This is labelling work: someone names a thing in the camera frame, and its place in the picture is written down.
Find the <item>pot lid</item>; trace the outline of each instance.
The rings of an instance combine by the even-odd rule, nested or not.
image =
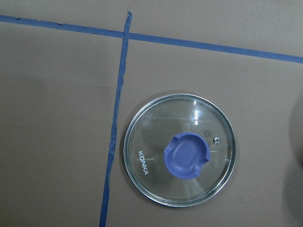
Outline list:
[[[174,207],[204,202],[222,189],[236,159],[228,119],[209,101],[172,94],[146,104],[124,141],[126,170],[148,198]]]

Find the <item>gray surface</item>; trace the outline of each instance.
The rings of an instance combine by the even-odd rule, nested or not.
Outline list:
[[[141,195],[117,155],[108,226],[302,226],[303,173],[289,133],[302,134],[290,119],[302,112],[303,65],[137,41],[130,42],[127,63],[119,138],[134,110],[149,100],[190,92],[227,115],[238,140],[238,160],[217,196],[196,207],[172,209]]]
[[[295,0],[5,1],[0,15],[303,56]],[[98,226],[121,40],[0,23],[0,226]],[[235,171],[172,209],[131,184],[119,146],[107,226],[302,226],[303,65],[130,41],[119,138],[145,103],[202,96],[230,119]]]
[[[97,226],[121,39],[0,30],[0,226]]]

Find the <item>blue tape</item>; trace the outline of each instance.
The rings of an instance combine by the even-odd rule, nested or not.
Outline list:
[[[95,28],[95,27],[84,27],[84,26],[69,25],[69,24],[58,24],[55,22],[38,21],[38,20],[33,20],[33,19],[16,18],[16,17],[1,16],[1,15],[0,15],[0,22],[46,27],[46,28],[53,28],[53,29],[59,29],[59,30],[65,30],[65,31],[82,32],[82,33],[88,33],[88,34],[105,35],[105,36],[110,36],[110,37],[123,38],[123,32],[110,31],[110,30]],[[151,42],[151,43],[158,43],[158,44],[168,44],[168,45],[184,46],[184,47],[210,50],[210,51],[247,55],[247,56],[253,56],[253,57],[260,57],[260,58],[267,58],[267,59],[288,61],[288,62],[295,62],[295,63],[303,64],[303,57],[292,56],[292,55],[287,55],[287,54],[272,53],[272,52],[256,51],[256,50],[250,50],[250,49],[244,49],[244,48],[238,48],[238,47],[232,47],[232,46],[200,43],[200,42],[194,42],[194,41],[188,41],[188,40],[172,39],[172,38],[165,38],[165,37],[152,36],[152,35],[143,35],[143,34],[136,34],[136,33],[129,33],[129,39],[137,40],[137,41]]]
[[[26,18],[16,18],[16,17],[8,17],[8,16],[1,16],[0,15],[0,22],[6,23],[13,23],[19,25],[30,25],[36,27],[45,27],[45,28],[52,28],[64,31],[72,31],[72,32],[81,32],[81,33],[88,33],[88,34],[95,34],[95,35],[104,35],[116,38],[122,38],[123,32],[119,31],[110,31],[102,28],[95,28],[95,27],[84,27],[78,25],[69,25],[69,24],[59,24],[55,22],[48,22],[42,20],[33,20],[33,19],[26,19]]]
[[[113,122],[112,122],[112,130],[111,130],[111,135],[110,135],[109,151],[108,151],[108,157],[107,157],[106,176],[105,176],[105,182],[104,182],[99,227],[105,227],[106,219],[107,219],[107,209],[108,209],[108,199],[109,199],[109,179],[110,179],[110,171],[112,168],[112,164],[113,164],[113,160],[114,160],[114,156],[115,156],[115,149],[116,149],[117,118],[118,118],[121,91],[122,91],[122,86],[123,86],[123,82],[124,82],[123,76],[125,74],[129,28],[131,25],[131,21],[132,21],[132,13],[128,12],[125,26],[124,26],[124,34],[123,34],[123,40],[122,40],[120,65],[119,65],[118,81],[117,81],[117,89],[116,89],[116,99],[115,99],[114,115],[113,115]]]

